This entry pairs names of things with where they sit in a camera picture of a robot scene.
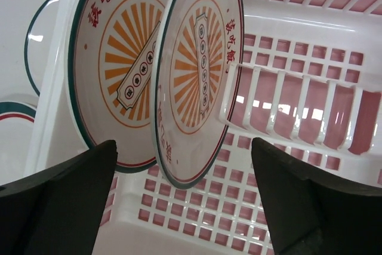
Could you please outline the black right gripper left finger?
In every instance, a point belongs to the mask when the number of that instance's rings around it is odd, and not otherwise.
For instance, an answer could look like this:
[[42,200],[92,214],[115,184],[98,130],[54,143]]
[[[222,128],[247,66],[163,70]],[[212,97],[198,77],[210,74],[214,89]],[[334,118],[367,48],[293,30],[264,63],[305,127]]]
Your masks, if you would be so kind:
[[1,254],[91,254],[117,162],[114,140],[1,186]]

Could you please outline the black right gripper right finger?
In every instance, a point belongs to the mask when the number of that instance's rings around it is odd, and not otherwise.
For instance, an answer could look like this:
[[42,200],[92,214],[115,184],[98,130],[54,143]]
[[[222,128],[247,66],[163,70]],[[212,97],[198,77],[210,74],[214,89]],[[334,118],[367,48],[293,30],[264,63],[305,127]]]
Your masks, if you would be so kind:
[[381,189],[256,137],[251,158],[275,254],[381,254]]

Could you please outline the white plate green rim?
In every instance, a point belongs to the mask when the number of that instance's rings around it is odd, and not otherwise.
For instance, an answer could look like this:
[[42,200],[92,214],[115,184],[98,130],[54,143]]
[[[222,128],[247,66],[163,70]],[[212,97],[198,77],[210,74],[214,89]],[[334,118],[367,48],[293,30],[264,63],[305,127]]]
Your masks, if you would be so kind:
[[36,107],[15,101],[1,101],[1,161],[23,162],[32,138]]

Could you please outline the white plate black rim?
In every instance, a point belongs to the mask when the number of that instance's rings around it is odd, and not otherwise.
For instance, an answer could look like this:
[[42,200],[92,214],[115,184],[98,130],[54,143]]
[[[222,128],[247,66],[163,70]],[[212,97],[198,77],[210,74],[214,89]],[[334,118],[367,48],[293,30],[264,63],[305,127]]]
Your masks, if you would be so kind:
[[45,0],[33,15],[24,40],[24,68],[29,83],[40,95],[60,0]]

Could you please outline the orange sunburst plate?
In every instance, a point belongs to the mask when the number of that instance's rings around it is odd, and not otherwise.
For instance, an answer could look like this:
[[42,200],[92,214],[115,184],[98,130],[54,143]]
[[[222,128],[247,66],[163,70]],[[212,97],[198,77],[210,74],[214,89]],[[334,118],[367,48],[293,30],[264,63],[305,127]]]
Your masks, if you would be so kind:
[[213,165],[230,124],[244,55],[243,0],[168,0],[159,25],[150,111],[165,179],[190,189]]
[[87,147],[117,144],[116,170],[138,173],[156,162],[150,84],[167,0],[76,0],[67,37],[72,117]]

